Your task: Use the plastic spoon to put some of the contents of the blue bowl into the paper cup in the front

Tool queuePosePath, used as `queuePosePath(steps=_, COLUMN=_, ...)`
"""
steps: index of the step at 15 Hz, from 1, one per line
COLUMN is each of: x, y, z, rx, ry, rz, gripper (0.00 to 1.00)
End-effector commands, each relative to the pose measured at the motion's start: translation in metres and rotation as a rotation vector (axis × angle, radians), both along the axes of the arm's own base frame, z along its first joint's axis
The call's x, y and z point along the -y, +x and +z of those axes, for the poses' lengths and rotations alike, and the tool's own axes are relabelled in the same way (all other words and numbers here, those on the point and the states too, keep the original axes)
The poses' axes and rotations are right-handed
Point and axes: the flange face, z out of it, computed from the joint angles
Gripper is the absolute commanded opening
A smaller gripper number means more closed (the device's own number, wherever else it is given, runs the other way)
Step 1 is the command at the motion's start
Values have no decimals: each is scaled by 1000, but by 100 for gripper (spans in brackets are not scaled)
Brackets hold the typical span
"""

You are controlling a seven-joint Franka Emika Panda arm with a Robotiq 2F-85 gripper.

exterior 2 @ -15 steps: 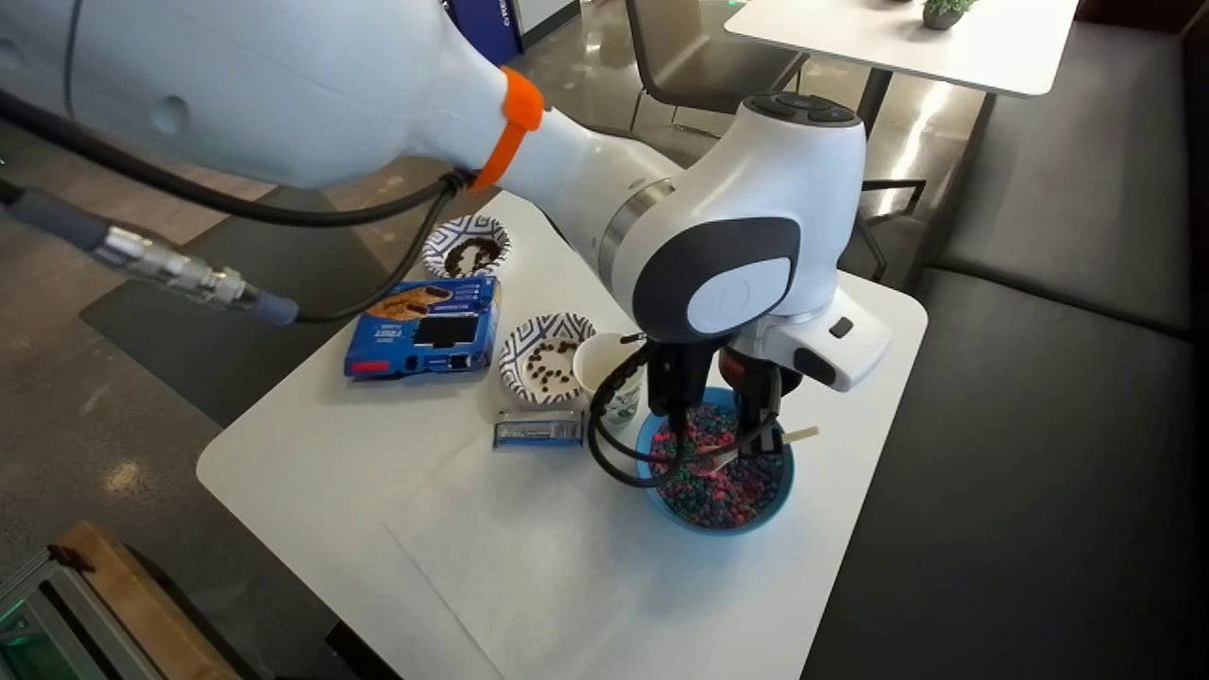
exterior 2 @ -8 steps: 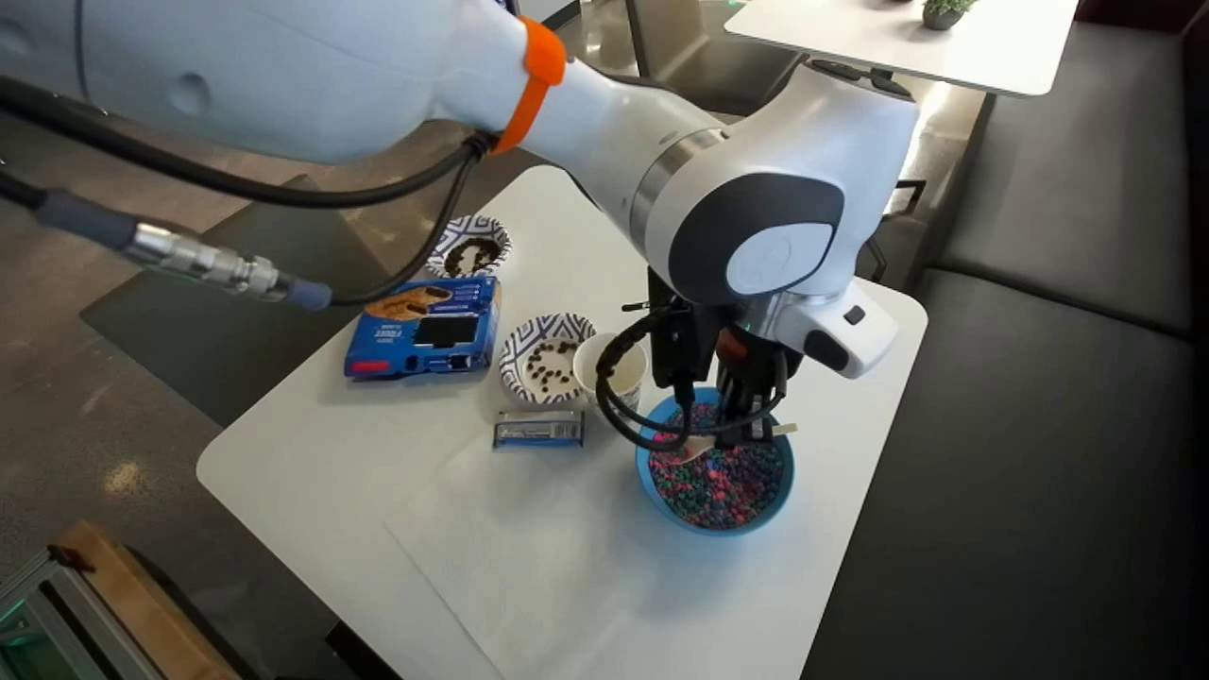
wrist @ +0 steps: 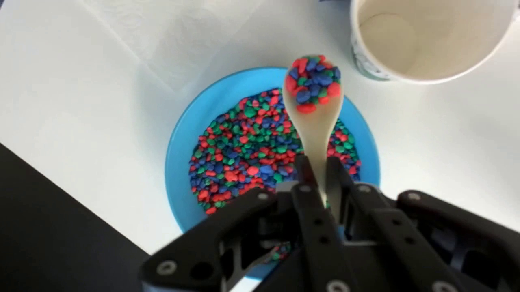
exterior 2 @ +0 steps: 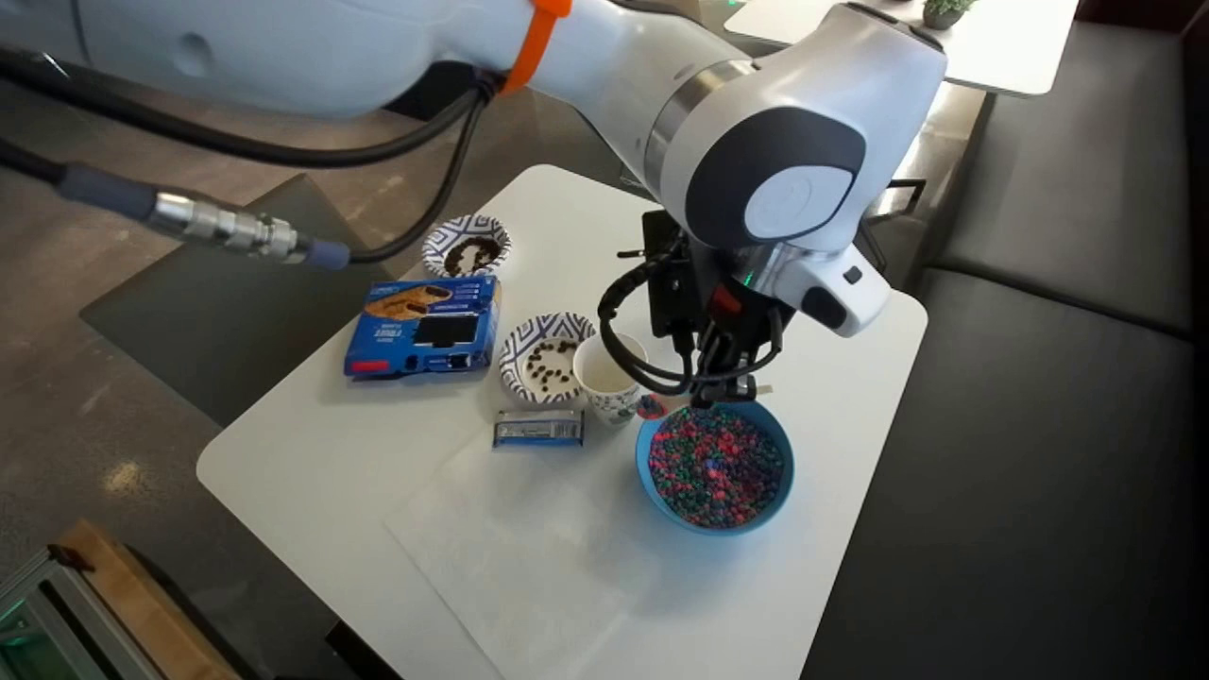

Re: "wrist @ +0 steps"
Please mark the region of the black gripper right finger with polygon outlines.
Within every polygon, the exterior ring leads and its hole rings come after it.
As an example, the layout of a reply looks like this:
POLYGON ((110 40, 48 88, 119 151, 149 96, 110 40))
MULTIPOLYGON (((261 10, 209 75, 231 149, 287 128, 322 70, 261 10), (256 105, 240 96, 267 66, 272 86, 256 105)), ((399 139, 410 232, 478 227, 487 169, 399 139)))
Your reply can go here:
POLYGON ((520 234, 420 190, 396 199, 327 161, 332 214, 363 264, 386 271, 370 285, 404 292, 520 292, 520 234))

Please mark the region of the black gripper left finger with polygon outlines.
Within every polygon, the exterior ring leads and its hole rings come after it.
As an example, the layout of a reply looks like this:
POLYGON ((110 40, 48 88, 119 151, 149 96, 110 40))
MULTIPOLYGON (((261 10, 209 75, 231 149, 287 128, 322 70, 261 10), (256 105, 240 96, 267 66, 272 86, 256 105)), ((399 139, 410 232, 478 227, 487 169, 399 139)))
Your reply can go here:
POLYGON ((144 292, 231 292, 261 274, 254 292, 353 292, 353 271, 308 157, 283 191, 254 188, 152 255, 144 292))

